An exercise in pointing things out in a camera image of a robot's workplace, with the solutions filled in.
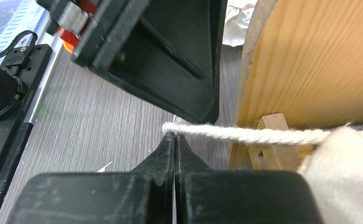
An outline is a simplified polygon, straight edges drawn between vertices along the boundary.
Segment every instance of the wire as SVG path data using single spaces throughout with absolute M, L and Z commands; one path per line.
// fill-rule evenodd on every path
M 26 35 L 32 35 L 32 41 L 29 44 L 28 49 L 26 49 L 23 54 L 29 55 L 29 53 L 32 51 L 33 47 L 35 46 L 35 43 L 37 41 L 37 34 L 30 30 L 25 30 L 20 32 L 14 39 L 11 41 L 10 45 L 4 49 L 4 51 L 0 52 L 0 58 L 5 56 L 8 52 L 10 52 L 17 44 L 18 42 Z

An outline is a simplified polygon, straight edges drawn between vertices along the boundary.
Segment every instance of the beige cloth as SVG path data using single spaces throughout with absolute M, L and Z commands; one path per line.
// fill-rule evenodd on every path
M 363 131 L 335 130 L 299 171 L 327 224 L 363 224 Z

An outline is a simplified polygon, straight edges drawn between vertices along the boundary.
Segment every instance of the rope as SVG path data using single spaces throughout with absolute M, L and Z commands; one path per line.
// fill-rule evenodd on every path
M 324 141 L 331 133 L 321 129 L 314 130 L 272 130 L 249 129 L 240 127 L 220 127 L 213 125 L 184 124 L 184 120 L 174 118 L 174 122 L 166 122 L 162 131 L 181 133 L 184 135 L 203 135 L 215 139 L 233 140 L 247 145 L 281 144 L 281 145 L 314 145 Z

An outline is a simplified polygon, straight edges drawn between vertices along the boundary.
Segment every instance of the wooden panel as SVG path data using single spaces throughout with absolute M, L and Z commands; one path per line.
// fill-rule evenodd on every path
M 244 46 L 233 125 L 279 112 L 293 128 L 363 123 L 363 0 L 264 2 L 275 6 L 266 24 L 253 13 L 262 33 Z M 233 144 L 229 165 L 248 165 L 246 149 Z
M 289 130 L 285 117 L 281 113 L 265 115 L 256 129 Z M 296 146 L 253 145 L 248 149 L 254 169 L 297 171 L 300 156 Z

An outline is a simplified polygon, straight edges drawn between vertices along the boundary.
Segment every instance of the fabric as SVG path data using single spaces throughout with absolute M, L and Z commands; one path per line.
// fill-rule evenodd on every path
M 244 44 L 247 28 L 257 0 L 229 0 L 225 14 L 223 44 L 232 47 Z
M 325 223 L 363 224 L 363 131 L 335 130 L 298 171 Z

